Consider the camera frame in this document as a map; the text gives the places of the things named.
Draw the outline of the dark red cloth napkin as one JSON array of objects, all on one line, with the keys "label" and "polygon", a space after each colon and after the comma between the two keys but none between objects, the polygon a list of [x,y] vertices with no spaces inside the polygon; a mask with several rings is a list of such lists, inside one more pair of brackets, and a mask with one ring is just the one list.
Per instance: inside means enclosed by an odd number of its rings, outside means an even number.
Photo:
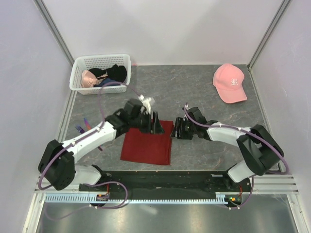
[{"label": "dark red cloth napkin", "polygon": [[164,134],[146,134],[138,129],[126,133],[121,150],[121,160],[135,163],[168,166],[171,164],[172,121],[162,120]]}]

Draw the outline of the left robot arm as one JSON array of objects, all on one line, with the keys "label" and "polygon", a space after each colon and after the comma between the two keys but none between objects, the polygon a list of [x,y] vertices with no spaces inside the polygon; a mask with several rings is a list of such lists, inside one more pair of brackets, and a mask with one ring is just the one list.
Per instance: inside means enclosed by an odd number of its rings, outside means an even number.
[{"label": "left robot arm", "polygon": [[163,134],[158,113],[151,107],[155,100],[140,96],[129,99],[123,108],[104,117],[94,128],[63,142],[50,141],[38,165],[41,176],[37,186],[40,190],[53,187],[63,190],[71,184],[84,184],[96,191],[105,189],[107,180],[95,165],[78,166],[77,162],[97,147],[138,129],[141,133]]}]

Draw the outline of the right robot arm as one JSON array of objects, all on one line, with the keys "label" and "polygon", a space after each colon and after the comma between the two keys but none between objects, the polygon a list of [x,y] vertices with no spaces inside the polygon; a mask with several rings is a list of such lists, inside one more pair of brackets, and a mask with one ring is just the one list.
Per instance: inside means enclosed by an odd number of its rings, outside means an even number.
[{"label": "right robot arm", "polygon": [[282,149],[262,125],[238,128],[215,120],[206,121],[204,117],[201,117],[199,122],[194,122],[186,116],[178,117],[171,137],[191,140],[194,135],[240,149],[243,160],[229,168],[227,176],[222,180],[223,187],[228,191],[238,188],[245,178],[264,175],[280,160],[284,160]]}]

